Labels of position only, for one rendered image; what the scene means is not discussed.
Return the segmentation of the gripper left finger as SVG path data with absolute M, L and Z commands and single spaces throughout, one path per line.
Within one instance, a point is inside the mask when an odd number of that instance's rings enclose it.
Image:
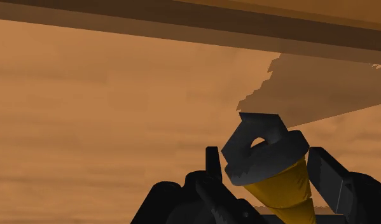
M 218 147 L 205 149 L 205 169 L 186 175 L 183 186 L 154 184 L 130 224 L 267 224 L 245 199 L 222 182 Z

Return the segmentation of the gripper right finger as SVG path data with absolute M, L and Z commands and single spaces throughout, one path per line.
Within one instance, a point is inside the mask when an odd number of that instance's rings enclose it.
M 307 169 L 313 186 L 347 224 L 381 224 L 381 182 L 348 171 L 322 147 L 310 148 Z

